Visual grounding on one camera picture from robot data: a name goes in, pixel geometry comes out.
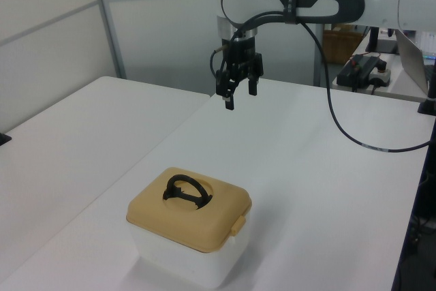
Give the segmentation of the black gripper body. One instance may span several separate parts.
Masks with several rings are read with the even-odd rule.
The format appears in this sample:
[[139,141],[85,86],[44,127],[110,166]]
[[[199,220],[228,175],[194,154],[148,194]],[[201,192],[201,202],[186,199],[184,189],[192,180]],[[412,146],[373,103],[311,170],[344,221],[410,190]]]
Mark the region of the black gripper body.
[[224,50],[225,70],[230,80],[244,80],[254,75],[255,38],[235,39],[229,48]]

